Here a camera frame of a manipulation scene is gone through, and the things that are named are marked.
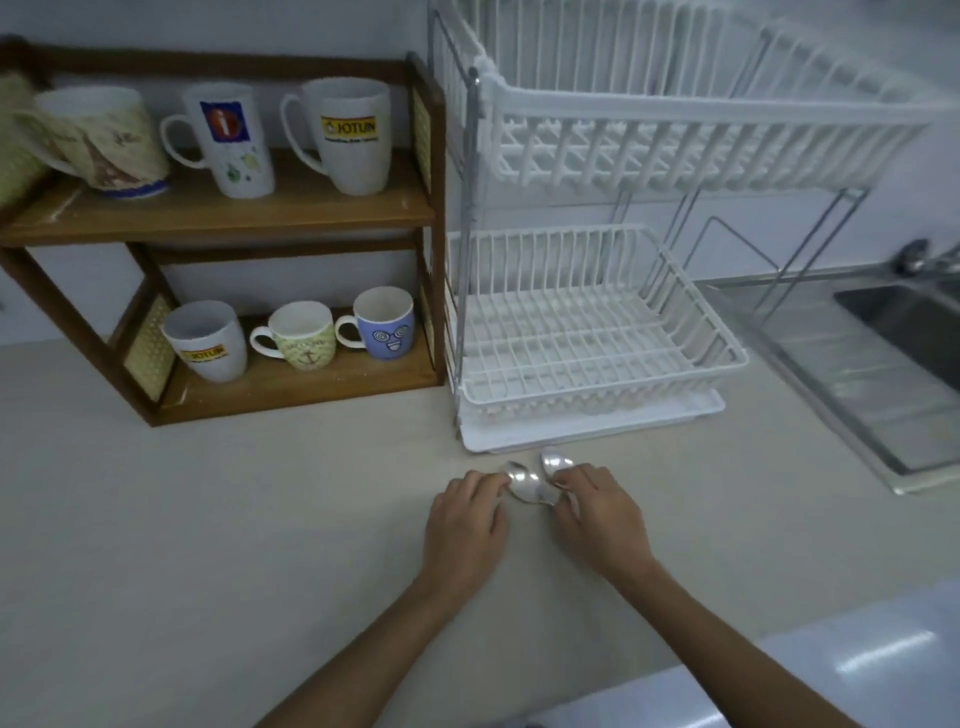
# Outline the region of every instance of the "countertop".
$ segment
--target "countertop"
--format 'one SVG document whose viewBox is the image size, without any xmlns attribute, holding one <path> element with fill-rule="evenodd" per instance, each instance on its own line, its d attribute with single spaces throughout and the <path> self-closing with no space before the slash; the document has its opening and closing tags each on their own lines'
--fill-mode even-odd
<svg viewBox="0 0 960 728">
<path fill-rule="evenodd" d="M 416 572 L 430 499 L 476 456 L 434 388 L 150 429 L 62 341 L 0 349 L 3 725 L 253 724 Z M 894 496 L 762 362 L 726 412 L 566 446 L 751 639 L 960 570 L 960 488 Z M 514 459 L 533 463 L 535 453 Z M 507 501 L 498 571 L 381 725 L 468 726 L 676 664 Z"/>
</svg>

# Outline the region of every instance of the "faucet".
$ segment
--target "faucet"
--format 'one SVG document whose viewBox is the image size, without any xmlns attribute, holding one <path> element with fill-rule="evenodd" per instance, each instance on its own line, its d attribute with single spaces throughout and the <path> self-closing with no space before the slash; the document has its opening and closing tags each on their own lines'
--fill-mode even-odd
<svg viewBox="0 0 960 728">
<path fill-rule="evenodd" d="M 945 253 L 930 257 L 930 241 L 913 240 L 904 245 L 892 261 L 894 272 L 913 277 L 920 274 L 946 276 L 960 273 L 960 243 Z"/>
</svg>

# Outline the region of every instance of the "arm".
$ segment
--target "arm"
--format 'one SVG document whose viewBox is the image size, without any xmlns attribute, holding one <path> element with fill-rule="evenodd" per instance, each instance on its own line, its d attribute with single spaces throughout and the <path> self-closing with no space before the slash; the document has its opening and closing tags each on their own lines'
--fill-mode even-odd
<svg viewBox="0 0 960 728">
<path fill-rule="evenodd" d="M 852 720 L 690 596 L 654 558 L 643 515 L 606 468 L 558 473 L 573 493 L 557 505 L 566 538 L 657 630 L 733 728 L 816 725 Z"/>
<path fill-rule="evenodd" d="M 368 728 L 430 641 L 483 586 L 507 540 L 502 474 L 471 471 L 434 498 L 423 567 L 394 604 L 257 723 Z"/>
</svg>

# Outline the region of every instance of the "blue mug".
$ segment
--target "blue mug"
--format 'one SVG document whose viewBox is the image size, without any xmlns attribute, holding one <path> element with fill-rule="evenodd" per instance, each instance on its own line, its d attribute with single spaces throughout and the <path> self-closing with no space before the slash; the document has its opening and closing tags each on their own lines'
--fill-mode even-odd
<svg viewBox="0 0 960 728">
<path fill-rule="evenodd" d="M 360 331 L 360 341 L 340 334 L 343 324 Z M 402 288 L 381 285 L 364 291 L 353 302 L 353 315 L 341 316 L 333 325 L 337 341 L 351 349 L 366 349 L 377 359 L 396 359 L 413 348 L 417 325 L 414 299 Z"/>
</svg>

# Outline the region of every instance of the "mug handle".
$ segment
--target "mug handle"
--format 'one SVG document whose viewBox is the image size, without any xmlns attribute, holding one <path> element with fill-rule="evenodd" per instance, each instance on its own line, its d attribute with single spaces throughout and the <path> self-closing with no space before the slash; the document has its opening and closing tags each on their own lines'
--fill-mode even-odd
<svg viewBox="0 0 960 728">
<path fill-rule="evenodd" d="M 287 121 L 287 107 L 297 102 L 303 106 L 302 99 L 296 93 L 288 93 L 283 97 L 283 101 L 280 102 L 280 122 L 283 124 L 283 133 L 287 135 L 287 141 L 290 142 L 290 146 L 293 148 L 294 153 L 300 158 L 300 161 L 306 164 L 310 169 L 315 172 L 320 172 L 322 175 L 330 176 L 330 173 L 326 171 L 324 163 L 319 159 L 313 159 L 308 155 L 300 145 L 297 143 L 297 140 L 294 138 L 293 132 L 290 131 L 290 122 Z"/>
<path fill-rule="evenodd" d="M 272 359 L 282 359 L 283 354 L 280 353 L 277 349 L 268 349 L 263 346 L 259 341 L 256 340 L 257 336 L 266 336 L 271 341 L 274 340 L 274 335 L 270 332 L 270 327 L 257 327 L 250 332 L 250 345 L 257 352 L 262 353 L 264 356 L 269 356 Z"/>
<path fill-rule="evenodd" d="M 19 122 L 17 121 L 18 116 L 29 116 L 32 119 L 36 119 L 40 121 L 41 124 L 42 124 L 42 120 L 40 119 L 40 116 L 38 114 L 32 113 L 31 111 L 24 111 L 23 109 L 15 109 L 13 111 L 13 113 L 11 114 L 13 123 L 10 124 L 10 126 L 13 131 L 13 136 L 16 137 L 16 140 L 20 144 L 20 146 L 22 146 L 24 149 L 30 152 L 34 157 L 36 157 L 37 159 L 39 159 L 49 167 L 53 167 L 54 169 L 60 172 L 63 172 L 68 175 L 73 175 L 74 177 L 83 176 L 82 174 L 80 174 L 80 172 L 77 171 L 77 168 L 74 167 L 70 162 L 66 161 L 65 159 L 54 157 L 52 154 L 50 154 L 50 150 L 48 150 L 45 146 L 40 144 L 40 142 L 34 139 L 34 136 L 32 134 L 27 133 L 23 128 L 21 128 Z"/>
<path fill-rule="evenodd" d="M 180 164 L 190 167 L 191 169 L 206 169 L 206 159 L 201 158 L 199 161 L 194 161 L 193 159 L 188 159 L 184 157 L 180 152 L 174 149 L 174 145 L 170 143 L 170 139 L 167 138 L 167 127 L 171 124 L 176 124 L 178 121 L 183 122 L 188 127 L 190 131 L 193 131 L 193 124 L 190 123 L 190 120 L 181 113 L 175 113 L 173 116 L 167 116 L 163 121 L 160 122 L 160 141 L 163 143 L 163 148 L 167 150 L 167 154 L 173 157 Z"/>
<path fill-rule="evenodd" d="M 367 345 L 364 344 L 363 341 L 352 341 L 351 339 L 345 339 L 343 336 L 340 335 L 340 327 L 343 324 L 353 324 L 354 326 L 356 326 L 357 317 L 341 316 L 339 319 L 337 319 L 337 323 L 333 325 L 333 333 L 336 334 L 337 341 L 339 341 L 348 349 L 365 349 Z"/>
</svg>

